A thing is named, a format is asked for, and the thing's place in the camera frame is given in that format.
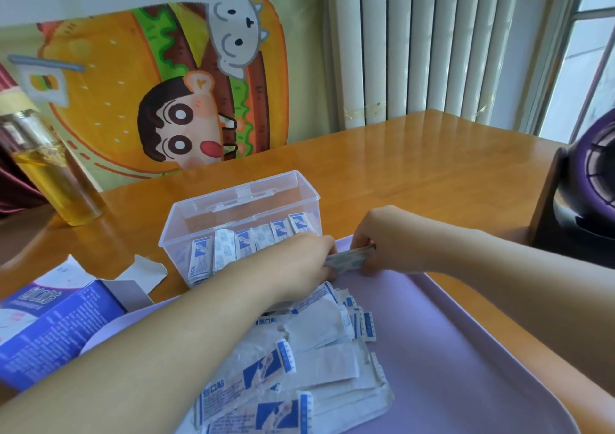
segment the wooden table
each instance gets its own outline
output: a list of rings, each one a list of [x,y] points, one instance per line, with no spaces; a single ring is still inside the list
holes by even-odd
[[[104,193],[109,212],[82,227],[53,220],[31,248],[0,269],[4,298],[72,254],[113,278],[135,254],[163,263],[155,301],[187,290],[158,247],[173,202],[297,169],[321,195],[323,232],[350,235],[367,210],[394,204],[423,216],[522,242],[558,144],[436,111],[134,183]],[[434,279],[553,391],[581,430],[615,432],[615,399],[499,312],[445,275]]]

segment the plastic box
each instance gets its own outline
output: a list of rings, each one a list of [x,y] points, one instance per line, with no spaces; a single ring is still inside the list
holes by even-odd
[[[238,231],[304,212],[319,235],[319,194],[297,170],[174,203],[158,246],[188,278],[193,240],[217,229]]]

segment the person's right arm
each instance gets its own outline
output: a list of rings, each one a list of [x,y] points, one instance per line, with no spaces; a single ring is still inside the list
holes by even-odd
[[[376,245],[369,269],[458,278],[615,395],[615,270],[385,206],[351,248]]]

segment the hamburger illustration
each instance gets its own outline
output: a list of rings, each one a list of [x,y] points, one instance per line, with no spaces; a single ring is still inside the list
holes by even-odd
[[[268,1],[245,2],[39,24],[42,60],[31,58],[22,80],[26,73],[36,98],[47,100],[76,154],[114,173],[149,178],[281,146],[284,34]]]

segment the yellow liquid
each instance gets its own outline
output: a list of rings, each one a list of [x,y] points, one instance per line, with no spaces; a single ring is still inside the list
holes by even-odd
[[[103,199],[63,144],[12,156],[69,225],[83,225],[103,213]]]

